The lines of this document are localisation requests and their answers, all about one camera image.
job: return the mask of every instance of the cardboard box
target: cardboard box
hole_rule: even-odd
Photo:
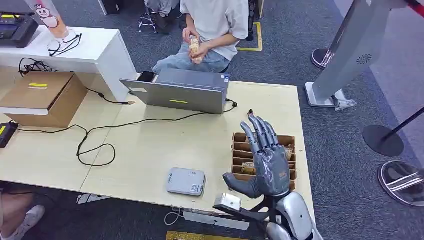
[[[296,149],[295,137],[277,135],[278,142],[285,147],[285,152],[290,168],[290,190],[295,190],[295,180],[298,177],[296,169]],[[232,165],[231,172],[235,178],[242,181],[248,181],[255,176],[255,171],[251,171],[247,166],[253,163],[253,154],[249,140],[245,133],[236,132],[232,136]]]
[[[87,95],[73,72],[29,72],[0,100],[0,113],[22,126],[67,128]]]

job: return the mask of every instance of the person's hand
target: person's hand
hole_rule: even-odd
[[[210,48],[208,46],[208,44],[206,42],[201,43],[199,46],[199,49],[197,50],[197,52],[194,53],[190,53],[189,56],[190,58],[193,59],[197,59],[197,58],[205,58],[206,54],[208,54]]]
[[[194,27],[186,27],[182,31],[182,39],[184,42],[190,44],[190,35],[194,35],[200,43],[200,35]]]

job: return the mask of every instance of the white shoe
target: white shoe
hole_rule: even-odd
[[[40,221],[40,219],[43,217],[44,213],[46,212],[46,209],[44,206],[37,205],[33,207],[31,210],[29,210],[26,213],[25,220],[23,220],[23,223],[16,229],[16,231],[8,238],[1,237],[2,240],[21,240],[24,235],[32,229],[37,223]]]

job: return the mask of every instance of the person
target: person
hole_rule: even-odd
[[[220,73],[237,54],[236,45],[248,37],[248,0],[181,0],[180,11],[186,14],[187,27],[182,31],[183,43],[176,55],[157,62],[153,72],[173,68],[199,72]],[[190,53],[190,36],[200,46]],[[200,64],[193,59],[203,58]]]
[[[180,0],[144,0],[145,6],[151,10],[150,15],[158,33],[169,34],[168,22],[173,18],[170,13],[179,2]]]
[[[27,212],[32,194],[15,195],[23,192],[10,191],[0,182],[0,240],[21,240],[43,217],[45,208],[41,205]]]

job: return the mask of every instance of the cartoon figure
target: cartoon figure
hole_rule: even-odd
[[[41,5],[35,5],[36,13],[39,15],[41,21],[51,29],[56,28],[59,25],[59,20],[57,17],[53,16],[50,13],[50,10],[41,6]]]

